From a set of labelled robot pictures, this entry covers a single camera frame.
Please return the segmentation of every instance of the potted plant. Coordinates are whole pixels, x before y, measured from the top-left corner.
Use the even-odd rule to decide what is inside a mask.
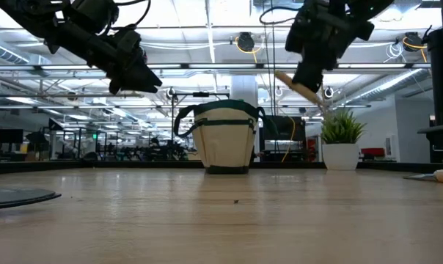
[[[326,114],[321,138],[323,159],[327,169],[354,170],[359,162],[357,140],[363,134],[365,124],[360,124],[352,112],[339,111]]]

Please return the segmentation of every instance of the black robotic arm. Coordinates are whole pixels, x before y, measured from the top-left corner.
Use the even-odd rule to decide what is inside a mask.
[[[303,57],[290,82],[301,84],[314,94],[318,92],[323,82],[323,71],[333,70],[337,59],[343,56],[356,38],[367,41],[374,30],[374,25],[368,20],[388,8],[393,1],[305,0],[294,18],[285,43],[286,51]],[[262,18],[276,8],[282,7],[266,10],[260,16],[260,22],[275,24],[264,22]]]
[[[107,35],[119,17],[113,0],[0,0],[0,8],[25,30],[43,38],[51,53],[63,47],[90,67],[104,70],[113,94],[120,89],[157,92],[155,86],[162,85],[146,65],[135,25]],[[58,12],[64,19],[58,19]]]

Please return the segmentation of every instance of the green plant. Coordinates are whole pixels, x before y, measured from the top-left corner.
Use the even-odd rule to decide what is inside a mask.
[[[326,144],[354,144],[363,134],[365,124],[360,124],[350,111],[326,114],[321,138]]]

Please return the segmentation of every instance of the white pot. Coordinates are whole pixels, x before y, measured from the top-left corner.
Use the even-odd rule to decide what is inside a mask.
[[[323,159],[327,169],[355,170],[359,163],[359,148],[356,144],[324,144]]]

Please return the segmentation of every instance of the wooden table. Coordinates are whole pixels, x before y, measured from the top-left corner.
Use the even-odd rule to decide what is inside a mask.
[[[0,263],[443,264],[443,184],[403,175],[409,174],[70,169],[0,175],[0,186],[63,194],[0,210]]]

